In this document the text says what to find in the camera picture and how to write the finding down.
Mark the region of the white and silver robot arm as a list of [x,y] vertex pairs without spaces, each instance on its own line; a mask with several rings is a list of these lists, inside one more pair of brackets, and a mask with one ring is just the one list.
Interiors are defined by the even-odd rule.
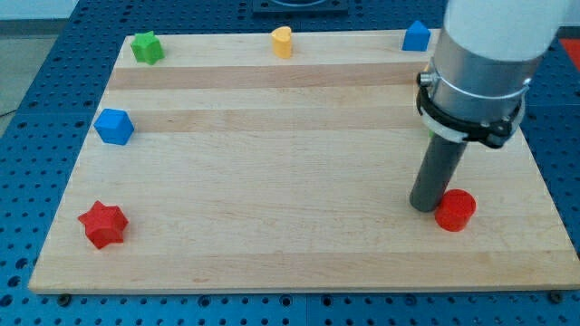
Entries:
[[450,0],[431,100],[450,116],[495,122],[520,102],[571,0]]

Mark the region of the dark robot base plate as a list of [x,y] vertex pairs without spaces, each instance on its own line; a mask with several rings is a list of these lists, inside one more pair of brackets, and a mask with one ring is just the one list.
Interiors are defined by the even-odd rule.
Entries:
[[253,14],[342,14],[348,0],[253,0]]

